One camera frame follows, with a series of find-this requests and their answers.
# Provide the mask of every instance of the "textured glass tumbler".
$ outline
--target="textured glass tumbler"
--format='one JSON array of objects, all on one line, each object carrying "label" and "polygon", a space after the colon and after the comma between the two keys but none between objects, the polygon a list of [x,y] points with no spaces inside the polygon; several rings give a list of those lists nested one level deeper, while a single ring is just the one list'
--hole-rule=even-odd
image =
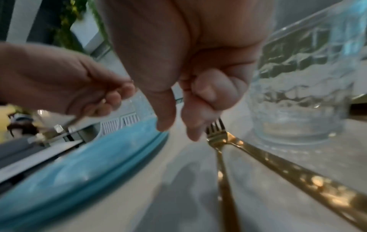
[{"label": "textured glass tumbler", "polygon": [[145,95],[138,91],[131,99],[131,103],[134,106],[135,113],[139,117],[140,121],[146,120],[151,117],[155,117],[154,110],[150,105]]},{"label": "textured glass tumbler", "polygon": [[259,137],[307,144],[341,131],[365,44],[366,9],[367,0],[343,1],[272,35],[248,95]]}]

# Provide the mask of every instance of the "person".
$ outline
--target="person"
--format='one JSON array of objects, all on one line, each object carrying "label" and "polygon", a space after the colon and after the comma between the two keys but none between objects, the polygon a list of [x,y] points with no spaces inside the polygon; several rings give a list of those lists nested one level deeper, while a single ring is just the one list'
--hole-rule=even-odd
[{"label": "person", "polygon": [[274,28],[273,0],[96,0],[96,5],[131,79],[75,52],[2,43],[0,101],[78,115],[105,98],[94,113],[104,116],[136,86],[164,131],[175,121],[171,87],[179,82],[181,117],[195,141],[244,95]]}]

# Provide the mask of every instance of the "table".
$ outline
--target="table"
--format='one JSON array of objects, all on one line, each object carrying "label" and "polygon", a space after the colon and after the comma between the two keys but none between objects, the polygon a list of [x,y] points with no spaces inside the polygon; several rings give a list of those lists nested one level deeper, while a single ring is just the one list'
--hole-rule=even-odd
[{"label": "table", "polygon": [[[215,152],[204,137],[197,143],[186,137],[181,108],[178,104],[166,145],[145,168],[100,201],[44,231],[220,231]],[[232,134],[367,193],[367,144],[361,137],[367,124],[348,120],[340,137],[306,149],[257,141],[245,99],[222,119]],[[358,231],[245,153],[230,146],[223,153],[244,231]]]},{"label": "table", "polygon": [[42,151],[34,153],[20,161],[0,169],[0,183],[16,176],[52,157],[59,155],[82,143],[82,140],[58,143]]}]

